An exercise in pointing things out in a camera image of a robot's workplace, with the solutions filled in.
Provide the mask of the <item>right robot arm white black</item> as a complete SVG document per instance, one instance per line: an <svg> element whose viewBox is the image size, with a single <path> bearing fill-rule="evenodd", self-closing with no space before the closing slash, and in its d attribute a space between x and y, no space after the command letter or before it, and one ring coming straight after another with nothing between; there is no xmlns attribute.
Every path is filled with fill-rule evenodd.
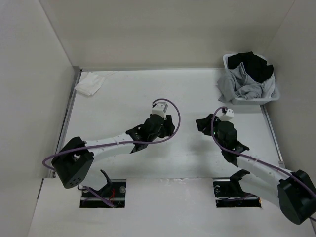
<svg viewBox="0 0 316 237"><path fill-rule="evenodd" d="M296 225L311 218L316 212L316 188L309 175L246 155L250 149L237 139L237 130L230 119L231 116L214 114L196 119L198 131L211 136L224 159L239 168L230 177L230 192L237 196L242 193L260 196L278 207Z"/></svg>

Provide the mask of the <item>grey tank top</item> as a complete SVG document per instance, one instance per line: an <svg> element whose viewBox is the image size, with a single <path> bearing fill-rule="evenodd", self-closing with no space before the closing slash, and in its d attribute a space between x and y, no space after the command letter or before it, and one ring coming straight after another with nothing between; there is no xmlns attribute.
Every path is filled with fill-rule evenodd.
<svg viewBox="0 0 316 237"><path fill-rule="evenodd" d="M246 72L242 62L235 69L225 69L217 81L217 86L221 92L218 100L224 103L234 98L258 99L263 93L262 85Z"/></svg>

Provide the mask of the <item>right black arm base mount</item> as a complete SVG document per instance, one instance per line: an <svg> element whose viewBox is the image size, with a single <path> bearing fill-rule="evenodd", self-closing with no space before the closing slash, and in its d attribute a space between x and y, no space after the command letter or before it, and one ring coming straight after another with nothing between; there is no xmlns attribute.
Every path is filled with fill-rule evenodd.
<svg viewBox="0 0 316 237"><path fill-rule="evenodd" d="M261 208L261 200L258 196L246 193L240 186L240 181L245 175L250 174L246 170L240 170L229 178L213 179L213 190L217 208Z"/></svg>

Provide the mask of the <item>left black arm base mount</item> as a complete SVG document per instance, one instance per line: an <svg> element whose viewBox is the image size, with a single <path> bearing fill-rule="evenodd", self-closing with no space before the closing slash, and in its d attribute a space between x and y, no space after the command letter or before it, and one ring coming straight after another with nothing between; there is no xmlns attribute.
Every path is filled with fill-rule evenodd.
<svg viewBox="0 0 316 237"><path fill-rule="evenodd" d="M96 197L94 194L86 190L83 186L78 185L77 189L81 191L80 198L80 208L125 208L125 198L126 198L126 179L110 179L105 171L101 171L104 178L109 183L99 191L96 191L92 188L97 195L101 196L103 199L106 199L113 206L108 206L99 197Z"/></svg>

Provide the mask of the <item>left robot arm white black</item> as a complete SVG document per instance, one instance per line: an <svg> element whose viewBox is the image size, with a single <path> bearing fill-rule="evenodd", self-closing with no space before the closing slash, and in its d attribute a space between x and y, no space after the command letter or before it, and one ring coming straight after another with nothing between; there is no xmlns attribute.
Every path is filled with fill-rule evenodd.
<svg viewBox="0 0 316 237"><path fill-rule="evenodd" d="M125 133L101 141L83 141L79 136L72 138L52 159L52 166L58 174L64 188L76 185L94 189L100 197L107 196L111 184L105 180L104 169L94 175L91 166L105 158L122 154L132 154L148 147L157 138L169 138L174 134L175 126L171 115L165 118L151 114L144 124L140 124Z"/></svg>

